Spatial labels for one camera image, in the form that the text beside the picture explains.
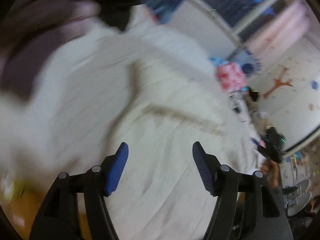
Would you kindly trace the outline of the person's right hand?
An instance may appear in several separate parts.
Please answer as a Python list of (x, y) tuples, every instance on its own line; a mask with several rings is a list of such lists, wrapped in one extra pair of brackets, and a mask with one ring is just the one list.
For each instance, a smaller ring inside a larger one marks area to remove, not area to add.
[(280, 171), (279, 165), (275, 161), (266, 159), (263, 162), (260, 171), (263, 175), (267, 176), (271, 188), (275, 189), (279, 187)]

